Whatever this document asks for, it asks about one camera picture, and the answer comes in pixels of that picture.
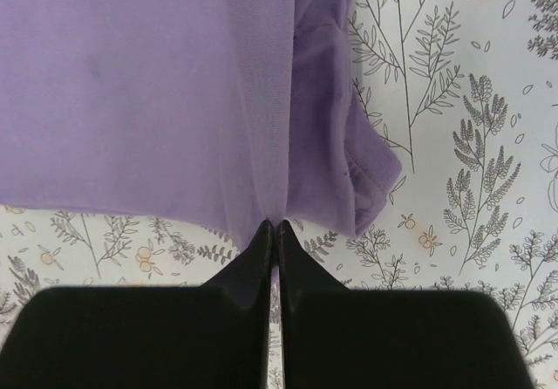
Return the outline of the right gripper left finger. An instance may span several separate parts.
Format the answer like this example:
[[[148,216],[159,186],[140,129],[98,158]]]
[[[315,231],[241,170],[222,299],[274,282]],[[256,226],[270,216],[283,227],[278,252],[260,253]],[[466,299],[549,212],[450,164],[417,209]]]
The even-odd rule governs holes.
[[[1,350],[4,388],[263,388],[273,228],[203,285],[52,287]]]

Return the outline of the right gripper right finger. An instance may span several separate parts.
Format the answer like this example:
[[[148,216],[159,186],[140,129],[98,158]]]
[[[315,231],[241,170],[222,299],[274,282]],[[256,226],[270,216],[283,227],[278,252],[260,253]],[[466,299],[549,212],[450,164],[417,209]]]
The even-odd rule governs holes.
[[[276,231],[288,388],[529,388],[495,301],[467,290],[352,290]]]

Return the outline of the purple t shirt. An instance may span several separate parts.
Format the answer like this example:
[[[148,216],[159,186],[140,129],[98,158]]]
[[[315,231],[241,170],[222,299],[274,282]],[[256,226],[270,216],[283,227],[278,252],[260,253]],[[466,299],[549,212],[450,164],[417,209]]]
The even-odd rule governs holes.
[[[1,0],[2,203],[361,235],[401,165],[351,82],[351,1]]]

